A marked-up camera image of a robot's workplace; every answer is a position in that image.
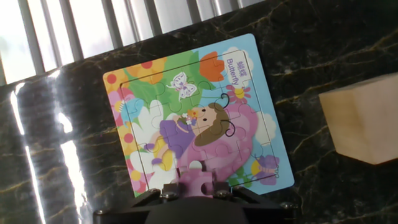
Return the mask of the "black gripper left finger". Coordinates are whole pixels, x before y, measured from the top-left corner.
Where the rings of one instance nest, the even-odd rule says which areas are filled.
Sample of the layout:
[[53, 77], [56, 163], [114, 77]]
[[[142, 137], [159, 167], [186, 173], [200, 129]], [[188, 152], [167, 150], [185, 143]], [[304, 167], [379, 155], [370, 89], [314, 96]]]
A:
[[94, 224], [145, 223], [156, 205], [177, 200], [180, 197], [178, 183], [164, 184], [162, 189], [150, 189], [133, 200], [130, 207], [108, 208], [93, 212]]

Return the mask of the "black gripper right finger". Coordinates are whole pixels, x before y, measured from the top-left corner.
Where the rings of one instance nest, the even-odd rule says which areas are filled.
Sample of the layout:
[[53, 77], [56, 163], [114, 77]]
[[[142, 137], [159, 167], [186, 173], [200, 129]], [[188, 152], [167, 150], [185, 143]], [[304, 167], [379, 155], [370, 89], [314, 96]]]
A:
[[213, 199], [215, 215], [225, 223], [297, 223], [296, 204], [278, 204], [242, 186], [215, 182]]

